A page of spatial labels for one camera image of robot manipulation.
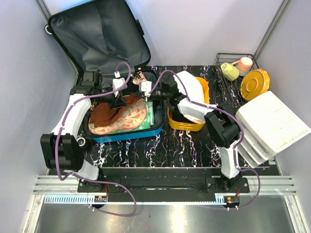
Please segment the pink floral patterned cloth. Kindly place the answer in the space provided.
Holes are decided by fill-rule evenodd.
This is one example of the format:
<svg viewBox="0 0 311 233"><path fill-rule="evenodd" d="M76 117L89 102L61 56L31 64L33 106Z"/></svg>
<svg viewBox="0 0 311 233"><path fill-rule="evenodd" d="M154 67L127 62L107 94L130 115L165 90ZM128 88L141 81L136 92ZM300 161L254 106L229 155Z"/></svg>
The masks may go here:
<svg viewBox="0 0 311 233"><path fill-rule="evenodd" d="M142 124L147 115L147 108L143 100L123 112L122 116L113 124L106 127L95 127L88 123L88 129L95 135L108 135L114 133L129 132Z"/></svg>

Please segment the brown knitted towel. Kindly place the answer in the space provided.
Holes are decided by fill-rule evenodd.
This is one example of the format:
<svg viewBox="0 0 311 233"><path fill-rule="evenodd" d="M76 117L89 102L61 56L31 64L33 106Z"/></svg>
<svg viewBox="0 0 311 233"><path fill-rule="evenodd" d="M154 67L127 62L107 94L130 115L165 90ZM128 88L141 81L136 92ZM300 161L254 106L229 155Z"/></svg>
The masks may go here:
<svg viewBox="0 0 311 233"><path fill-rule="evenodd" d="M125 96L124 101L126 106L110 109L108 103L100 103L91 113L89 123L93 124L95 127L106 127L114 122L116 122L130 107L136 104L142 98L131 94L129 96Z"/></svg>

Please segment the green white tie-dye cloth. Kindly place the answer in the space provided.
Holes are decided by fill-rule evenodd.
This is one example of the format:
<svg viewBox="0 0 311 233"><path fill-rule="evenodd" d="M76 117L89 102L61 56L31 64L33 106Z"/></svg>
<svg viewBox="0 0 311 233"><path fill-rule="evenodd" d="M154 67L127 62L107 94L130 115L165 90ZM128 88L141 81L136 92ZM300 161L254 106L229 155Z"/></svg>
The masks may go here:
<svg viewBox="0 0 311 233"><path fill-rule="evenodd" d="M142 124L136 127L135 129L133 129L133 131L150 129L154 124L153 103L151 101L145 101L145 100L143 100L143 102L145 103L146 108L147 108L147 115L144 121L142 122Z"/></svg>

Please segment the white garment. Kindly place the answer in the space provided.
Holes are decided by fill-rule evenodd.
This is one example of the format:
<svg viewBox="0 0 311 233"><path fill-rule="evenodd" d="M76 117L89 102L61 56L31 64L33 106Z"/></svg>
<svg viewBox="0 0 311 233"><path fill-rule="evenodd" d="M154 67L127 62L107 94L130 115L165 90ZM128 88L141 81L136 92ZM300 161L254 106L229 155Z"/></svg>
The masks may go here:
<svg viewBox="0 0 311 233"><path fill-rule="evenodd" d="M180 93L188 96L190 100L193 100L195 102L204 102L202 86L200 85L195 76L187 71L181 71L173 77L177 83L177 87Z"/></svg>

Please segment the blue fish-print suitcase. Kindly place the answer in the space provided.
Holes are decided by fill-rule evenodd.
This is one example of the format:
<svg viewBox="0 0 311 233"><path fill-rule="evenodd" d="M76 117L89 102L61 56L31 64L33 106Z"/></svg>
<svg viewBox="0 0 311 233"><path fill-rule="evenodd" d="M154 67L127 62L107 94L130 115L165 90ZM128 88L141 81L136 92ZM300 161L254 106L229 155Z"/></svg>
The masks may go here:
<svg viewBox="0 0 311 233"><path fill-rule="evenodd" d="M52 15L46 31L76 66L79 76L85 72L99 72L112 83L115 68L121 64L121 74L143 71L152 79L156 78L148 66L151 54L144 32L124 0L93 0L75 5ZM86 94L87 90L87 85L78 84L70 95ZM92 134L86 127L89 108L79 131L83 130L97 143L155 136L162 130L165 111L161 101L154 101L153 106L155 122L150 129L103 136Z"/></svg>

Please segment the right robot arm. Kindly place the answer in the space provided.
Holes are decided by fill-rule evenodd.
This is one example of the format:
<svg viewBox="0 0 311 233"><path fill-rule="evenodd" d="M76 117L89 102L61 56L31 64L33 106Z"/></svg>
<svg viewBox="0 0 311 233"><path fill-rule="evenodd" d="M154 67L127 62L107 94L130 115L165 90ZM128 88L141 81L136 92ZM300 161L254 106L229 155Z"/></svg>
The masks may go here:
<svg viewBox="0 0 311 233"><path fill-rule="evenodd" d="M206 103L202 83L187 71L163 71L154 85L146 85L143 94L146 98L166 100L172 112L179 113L193 123L205 122L209 136L221 155L222 174L216 184L225 192L234 191L242 178L235 151L241 125L227 104Z"/></svg>

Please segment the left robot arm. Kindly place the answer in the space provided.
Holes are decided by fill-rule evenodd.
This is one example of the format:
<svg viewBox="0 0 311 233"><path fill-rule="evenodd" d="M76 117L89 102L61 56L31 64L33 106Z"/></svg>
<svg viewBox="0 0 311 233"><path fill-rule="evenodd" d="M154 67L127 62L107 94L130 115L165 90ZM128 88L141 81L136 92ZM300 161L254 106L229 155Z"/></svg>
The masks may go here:
<svg viewBox="0 0 311 233"><path fill-rule="evenodd" d="M40 144L44 160L48 169L56 170L60 180L65 180L70 174L88 181L88 187L94 192L104 189L105 180L99 177L99 168L84 159L84 152L77 142L79 128L83 118L91 107L91 99L115 95L125 88L131 77L121 77L118 70L114 72L115 80L120 81L111 91L100 94L91 94L93 87L88 86L86 94L72 94L68 105L58 124L50 134L43 134Z"/></svg>

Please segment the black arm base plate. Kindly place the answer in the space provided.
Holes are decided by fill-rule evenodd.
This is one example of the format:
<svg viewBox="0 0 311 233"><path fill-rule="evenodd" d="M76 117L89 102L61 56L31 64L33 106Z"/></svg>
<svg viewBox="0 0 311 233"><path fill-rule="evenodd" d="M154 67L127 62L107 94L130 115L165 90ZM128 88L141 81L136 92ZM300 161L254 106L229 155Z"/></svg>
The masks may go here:
<svg viewBox="0 0 311 233"><path fill-rule="evenodd" d="M238 176L232 186L220 168L112 168L99 170L100 181L110 182L108 203L208 202L215 194L248 194L246 178Z"/></svg>

